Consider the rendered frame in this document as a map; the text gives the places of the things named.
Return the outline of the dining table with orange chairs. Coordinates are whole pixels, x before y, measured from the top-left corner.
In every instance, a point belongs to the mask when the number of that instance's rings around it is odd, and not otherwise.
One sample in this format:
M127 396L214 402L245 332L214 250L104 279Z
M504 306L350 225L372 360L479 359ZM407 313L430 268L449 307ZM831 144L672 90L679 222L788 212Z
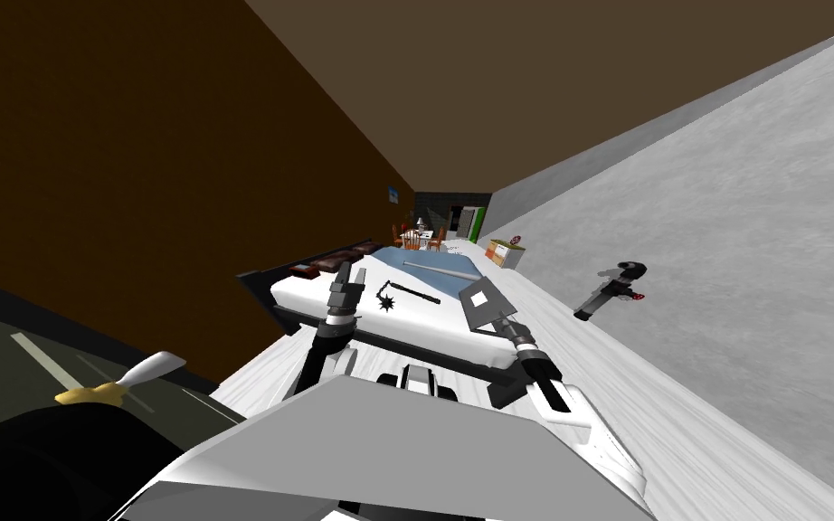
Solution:
M399 230L392 226L393 244L406 250L441 251L446 233L445 227L435 232L422 218L419 218L416 226L412 228Z

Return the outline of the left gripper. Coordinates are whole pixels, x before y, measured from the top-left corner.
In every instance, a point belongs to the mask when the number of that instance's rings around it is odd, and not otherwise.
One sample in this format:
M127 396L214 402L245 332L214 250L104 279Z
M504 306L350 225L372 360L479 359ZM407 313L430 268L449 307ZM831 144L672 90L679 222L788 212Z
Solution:
M331 316L352 316L360 303L365 291L366 269L358 269L354 281L349 282L351 268L352 263L344 261L336 273L335 282L330 286L327 313Z

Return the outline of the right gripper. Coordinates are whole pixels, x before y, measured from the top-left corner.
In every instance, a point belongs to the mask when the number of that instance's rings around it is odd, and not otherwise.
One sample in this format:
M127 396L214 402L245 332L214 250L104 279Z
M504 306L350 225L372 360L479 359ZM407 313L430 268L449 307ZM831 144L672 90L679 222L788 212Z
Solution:
M507 300L489 277L481 277L461 289L458 298L471 331L517 313L517 308Z

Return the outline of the grey rod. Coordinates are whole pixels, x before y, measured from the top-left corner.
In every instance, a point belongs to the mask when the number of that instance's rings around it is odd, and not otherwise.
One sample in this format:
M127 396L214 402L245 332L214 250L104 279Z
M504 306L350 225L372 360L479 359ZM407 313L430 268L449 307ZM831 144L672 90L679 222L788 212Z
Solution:
M455 277L455 278L466 279L466 280L471 280L471 281L477 281L477 280L480 280L480 279L483 278L482 275L478 275L478 274L465 273L465 272L461 272L461 271L447 270L447 269L442 269L442 268L437 268L437 267L425 266L425 265L416 264L416 263L409 262L409 261L403 261L402 265L410 266L410 267L413 267L413 268L416 268L416 269L433 271L433 272L449 275L449 276L452 276L452 277Z

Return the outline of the white bed with black frame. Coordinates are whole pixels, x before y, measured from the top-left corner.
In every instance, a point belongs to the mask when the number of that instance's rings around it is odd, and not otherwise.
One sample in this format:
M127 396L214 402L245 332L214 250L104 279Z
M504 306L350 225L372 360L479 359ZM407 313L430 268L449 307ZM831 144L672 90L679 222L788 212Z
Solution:
M317 328L327 321L330 286L344 261L352 263L349 282L358 269L366 269L365 291L355 312L355 341L464 374L488 386L495 384L499 390L516 381L520 371L512 344L495 336L490 326L479 332L467 326L458 292L470 282L402 265L409 261L481 275L465 256L361 242L273 269L246 272L238 281L281 331L292 336L303 326ZM394 306L381 310L376 292L387 280L439 298L441 303L389 288L385 292L393 297Z

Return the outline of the orange and white cabinet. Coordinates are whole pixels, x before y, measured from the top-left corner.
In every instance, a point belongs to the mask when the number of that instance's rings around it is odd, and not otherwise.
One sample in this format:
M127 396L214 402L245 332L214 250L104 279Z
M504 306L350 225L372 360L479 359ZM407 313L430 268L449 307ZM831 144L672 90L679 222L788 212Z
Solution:
M485 255L501 269L515 270L526 249L519 245L521 236L508 241L490 240Z

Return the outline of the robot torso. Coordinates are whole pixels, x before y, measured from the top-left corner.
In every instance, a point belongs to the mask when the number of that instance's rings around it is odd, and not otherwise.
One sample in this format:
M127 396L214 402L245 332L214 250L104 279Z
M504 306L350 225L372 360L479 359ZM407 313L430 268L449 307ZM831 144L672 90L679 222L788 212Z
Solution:
M657 521L631 466L542 423L335 375L187 451L123 521Z

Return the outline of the black spiked mace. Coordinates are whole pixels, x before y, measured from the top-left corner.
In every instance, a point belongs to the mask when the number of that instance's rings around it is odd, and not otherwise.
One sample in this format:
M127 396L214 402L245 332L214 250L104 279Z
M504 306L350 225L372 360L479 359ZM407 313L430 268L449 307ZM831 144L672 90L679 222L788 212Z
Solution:
M421 293L421 292L413 290L413 289L406 288L406 287L404 287L400 284L396 284L396 283L391 282L390 280L387 280L379 288L379 290L376 292L376 297L379 300L379 308L381 310L384 310L384 311L389 311L394 306L393 297L391 297L390 295L388 295L385 292L389 288L405 292L405 293L410 294L412 296L415 296L417 298L421 298L423 300L431 302L432 304L435 304L435 305L440 305L440 303L441 303L441 300L439 298L435 298L434 296L431 296L431 295L428 295L428 294L425 294L425 293Z

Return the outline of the black and grey wall fixture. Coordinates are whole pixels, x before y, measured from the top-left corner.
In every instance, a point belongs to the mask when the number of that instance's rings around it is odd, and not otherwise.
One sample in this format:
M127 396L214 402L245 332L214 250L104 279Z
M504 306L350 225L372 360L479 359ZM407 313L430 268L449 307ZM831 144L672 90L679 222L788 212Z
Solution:
M624 261L617 264L616 274L612 276L612 270L600 272L603 277L608 277L602 286L579 306L573 313L573 317L580 321L588 321L593 314L613 298L622 300L642 300L643 294L632 290L631 285L646 274L646 265L636 261Z

